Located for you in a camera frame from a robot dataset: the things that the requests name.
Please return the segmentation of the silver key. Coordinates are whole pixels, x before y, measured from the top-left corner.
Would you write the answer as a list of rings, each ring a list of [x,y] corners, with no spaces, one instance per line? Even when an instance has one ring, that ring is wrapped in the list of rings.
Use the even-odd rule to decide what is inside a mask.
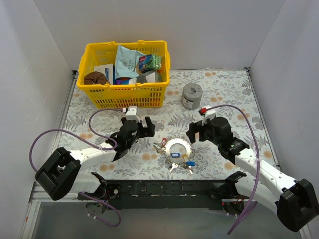
[[[169,170],[169,172],[172,172],[174,169],[176,169],[176,168],[178,168],[178,164],[177,163],[172,163],[170,166],[169,166],[169,168],[168,168],[168,170]]]

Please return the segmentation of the blue key tag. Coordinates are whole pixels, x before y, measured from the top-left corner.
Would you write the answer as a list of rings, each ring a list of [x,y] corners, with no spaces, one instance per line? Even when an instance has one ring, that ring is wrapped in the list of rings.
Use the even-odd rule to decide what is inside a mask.
[[[193,161],[188,161],[188,162],[186,162],[186,165],[188,165],[188,166],[195,166],[196,164],[195,164],[195,162],[193,162]]]

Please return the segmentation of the blue green sponge pack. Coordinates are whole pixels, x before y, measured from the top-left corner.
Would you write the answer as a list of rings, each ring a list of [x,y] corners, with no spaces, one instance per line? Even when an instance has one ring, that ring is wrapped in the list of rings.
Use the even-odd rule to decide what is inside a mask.
[[[139,58],[139,71],[145,73],[162,68],[162,57],[157,54],[144,55]]]

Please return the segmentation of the brown round pouch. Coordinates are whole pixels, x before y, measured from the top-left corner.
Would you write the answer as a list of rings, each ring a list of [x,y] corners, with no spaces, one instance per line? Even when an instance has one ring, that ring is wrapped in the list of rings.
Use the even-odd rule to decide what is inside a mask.
[[[108,82],[107,77],[101,72],[91,72],[84,77],[84,85],[105,85]]]

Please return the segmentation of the floral table mat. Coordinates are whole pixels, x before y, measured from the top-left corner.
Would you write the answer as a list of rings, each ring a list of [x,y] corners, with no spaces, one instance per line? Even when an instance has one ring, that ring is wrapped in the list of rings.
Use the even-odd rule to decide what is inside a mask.
[[[169,171],[164,155],[158,152],[163,138],[186,138],[189,124],[201,120],[197,110],[188,110],[181,103],[182,89],[189,82],[202,87],[202,106],[216,106],[217,115],[229,121],[235,137],[251,148],[258,147],[261,159],[278,166],[248,70],[208,69],[171,71],[163,105],[138,111],[140,117],[149,116],[155,124],[154,137],[140,139],[120,160],[100,164],[90,168],[90,171],[106,179],[120,180],[218,180],[238,171],[238,167],[224,159],[217,147],[209,141],[193,145],[196,165],[192,171],[184,168]]]

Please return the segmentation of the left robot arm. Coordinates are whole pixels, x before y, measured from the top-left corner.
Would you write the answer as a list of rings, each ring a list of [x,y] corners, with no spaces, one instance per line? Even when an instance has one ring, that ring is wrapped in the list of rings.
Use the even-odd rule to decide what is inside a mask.
[[[114,162],[125,156],[140,138],[153,137],[155,125],[150,117],[145,117],[147,126],[141,121],[122,118],[120,130],[111,135],[101,145],[81,150],[68,151],[64,147],[56,149],[36,171],[35,180],[54,201],[68,193],[89,193],[95,199],[105,196],[104,178],[93,172],[82,174],[83,170],[103,163]]]

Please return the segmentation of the key with blue white tag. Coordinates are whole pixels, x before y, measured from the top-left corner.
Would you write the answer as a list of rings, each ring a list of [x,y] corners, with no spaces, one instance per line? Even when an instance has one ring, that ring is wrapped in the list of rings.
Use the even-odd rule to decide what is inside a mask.
[[[172,158],[180,158],[181,154],[180,153],[171,153],[170,157]]]

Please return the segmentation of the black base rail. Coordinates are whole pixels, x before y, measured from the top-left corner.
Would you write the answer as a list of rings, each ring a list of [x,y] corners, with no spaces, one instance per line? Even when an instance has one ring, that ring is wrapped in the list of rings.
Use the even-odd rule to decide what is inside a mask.
[[[95,193],[78,195],[106,201],[121,209],[222,210],[224,202],[243,209],[245,196],[238,194],[233,180],[108,180]]]

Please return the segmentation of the yellow key tag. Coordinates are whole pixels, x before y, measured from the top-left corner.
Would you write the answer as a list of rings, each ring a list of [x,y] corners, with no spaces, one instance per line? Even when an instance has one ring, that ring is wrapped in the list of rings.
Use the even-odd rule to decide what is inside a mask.
[[[187,163],[189,161],[188,160],[188,156],[186,154],[183,155],[183,160],[184,160],[185,163]]]

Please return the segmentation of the yellow plastic shopping basket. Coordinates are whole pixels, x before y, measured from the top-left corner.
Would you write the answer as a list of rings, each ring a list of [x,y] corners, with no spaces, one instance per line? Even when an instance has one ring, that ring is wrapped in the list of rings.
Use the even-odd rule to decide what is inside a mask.
[[[78,68],[77,87],[84,91],[99,109],[126,108],[129,106],[161,107],[165,90],[170,83],[170,55],[167,42],[164,40],[138,40],[137,42],[121,43],[121,45],[144,54],[155,53],[160,55],[162,57],[160,75],[163,82],[132,85],[85,85],[84,77],[93,72],[95,66],[115,63],[118,43],[111,41],[86,45]]]

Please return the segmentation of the light blue chips bag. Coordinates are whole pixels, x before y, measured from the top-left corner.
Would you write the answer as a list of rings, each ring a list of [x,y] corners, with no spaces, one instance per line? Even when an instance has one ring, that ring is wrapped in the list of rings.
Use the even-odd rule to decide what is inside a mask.
[[[145,54],[130,50],[122,45],[118,45],[117,54],[115,58],[115,79],[126,77],[136,78],[139,73],[139,58],[145,56]]]

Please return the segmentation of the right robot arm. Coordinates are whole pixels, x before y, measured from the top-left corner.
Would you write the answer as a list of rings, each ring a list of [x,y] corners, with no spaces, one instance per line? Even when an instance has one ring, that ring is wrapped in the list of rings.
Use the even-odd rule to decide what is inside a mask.
[[[214,143],[221,156],[256,176],[255,181],[243,177],[227,183],[225,191],[229,197],[249,196],[257,182],[255,201],[276,213],[280,222],[293,232],[298,232],[319,215],[312,183],[306,179],[296,180],[268,162],[257,159],[248,144],[234,137],[227,119],[215,117],[207,122],[190,123],[186,133],[190,142],[196,141],[197,133],[199,141]]]

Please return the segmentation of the white blue box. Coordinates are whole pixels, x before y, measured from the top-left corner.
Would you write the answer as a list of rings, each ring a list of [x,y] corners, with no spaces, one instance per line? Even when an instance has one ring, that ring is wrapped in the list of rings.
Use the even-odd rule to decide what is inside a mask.
[[[103,73],[110,85],[112,85],[114,83],[114,79],[115,79],[114,64],[105,64],[105,65],[95,66],[94,71]]]

